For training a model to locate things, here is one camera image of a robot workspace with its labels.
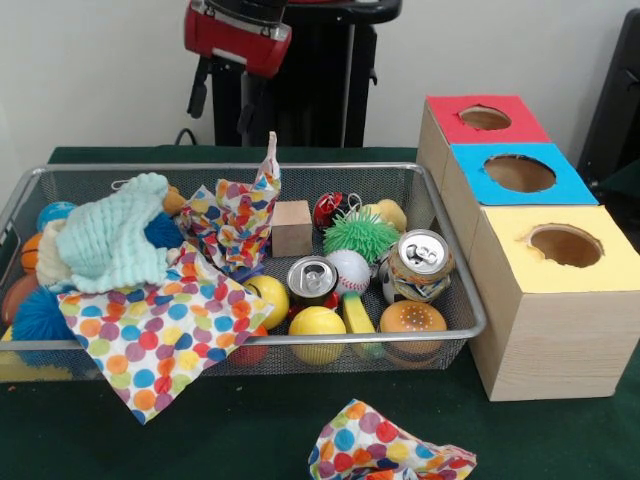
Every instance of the baseball stitching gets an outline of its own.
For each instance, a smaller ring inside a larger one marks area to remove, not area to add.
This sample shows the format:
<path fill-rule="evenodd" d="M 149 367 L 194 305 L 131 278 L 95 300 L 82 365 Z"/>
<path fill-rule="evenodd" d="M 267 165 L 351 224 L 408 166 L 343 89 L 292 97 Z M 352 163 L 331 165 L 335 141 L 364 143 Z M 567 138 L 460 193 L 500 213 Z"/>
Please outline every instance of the baseball stitching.
<path fill-rule="evenodd" d="M 344 277 L 340 278 L 340 285 L 347 288 L 348 290 L 354 290 L 356 292 L 365 291 L 367 289 L 366 283 L 355 283 L 349 280 L 346 280 Z"/>

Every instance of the black cable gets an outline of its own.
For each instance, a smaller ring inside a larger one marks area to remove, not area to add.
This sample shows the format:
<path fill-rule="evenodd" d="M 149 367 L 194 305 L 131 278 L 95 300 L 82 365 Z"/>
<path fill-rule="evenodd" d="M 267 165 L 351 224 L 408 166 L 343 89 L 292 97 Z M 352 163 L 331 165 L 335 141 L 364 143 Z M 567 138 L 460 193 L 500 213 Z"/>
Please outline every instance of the black cable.
<path fill-rule="evenodd" d="M 173 142 L 173 144 L 174 145 L 180 145 L 180 142 L 182 141 L 182 137 L 184 137 L 185 134 L 189 135 L 189 138 L 191 139 L 191 144 L 192 145 L 198 145 L 198 141 L 196 140 L 196 136 L 188 128 L 183 128 L 182 130 L 180 130 L 180 133 L 178 133 L 178 136 L 176 137 L 176 141 Z"/>

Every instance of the blue paper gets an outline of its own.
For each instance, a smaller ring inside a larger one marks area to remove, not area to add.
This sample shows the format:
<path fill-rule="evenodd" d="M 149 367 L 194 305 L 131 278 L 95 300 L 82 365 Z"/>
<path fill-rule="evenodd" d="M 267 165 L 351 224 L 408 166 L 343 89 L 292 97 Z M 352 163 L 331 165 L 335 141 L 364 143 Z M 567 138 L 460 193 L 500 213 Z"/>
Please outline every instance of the blue paper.
<path fill-rule="evenodd" d="M 483 205 L 598 205 L 573 166 L 552 143 L 452 145 L 477 201 Z M 524 155 L 550 168 L 556 176 L 552 187 L 524 193 L 508 190 L 492 179 L 485 163 L 500 155 Z"/>

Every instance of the green spiky ball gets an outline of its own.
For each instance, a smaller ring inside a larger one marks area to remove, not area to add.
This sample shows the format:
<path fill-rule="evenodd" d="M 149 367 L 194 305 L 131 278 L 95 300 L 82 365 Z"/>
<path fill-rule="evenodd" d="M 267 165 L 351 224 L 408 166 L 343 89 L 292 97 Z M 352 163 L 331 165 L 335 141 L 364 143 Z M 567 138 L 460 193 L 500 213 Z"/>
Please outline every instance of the green spiky ball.
<path fill-rule="evenodd" d="M 324 254 L 355 250 L 368 263 L 375 262 L 400 238 L 393 226 L 378 219 L 379 215 L 373 215 L 366 209 L 336 217 L 333 227 L 324 233 Z"/>

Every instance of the crumpled polka dot cloth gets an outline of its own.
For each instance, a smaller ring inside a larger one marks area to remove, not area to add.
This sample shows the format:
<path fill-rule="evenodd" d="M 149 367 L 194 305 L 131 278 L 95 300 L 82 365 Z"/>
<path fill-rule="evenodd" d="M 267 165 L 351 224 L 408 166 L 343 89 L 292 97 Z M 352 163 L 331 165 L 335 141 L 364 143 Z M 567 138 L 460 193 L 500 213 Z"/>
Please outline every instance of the crumpled polka dot cloth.
<path fill-rule="evenodd" d="M 264 258 L 280 186 L 276 134 L 271 132 L 267 156 L 253 185 L 220 179 L 215 195 L 201 186 L 176 224 L 223 272 L 253 270 Z"/>
<path fill-rule="evenodd" d="M 418 440 L 352 400 L 322 429 L 309 473 L 314 480 L 462 480 L 476 464 L 475 454 Z"/>
<path fill-rule="evenodd" d="M 142 424 L 225 360 L 273 309 L 186 242 L 160 286 L 58 299 L 69 328 Z"/>

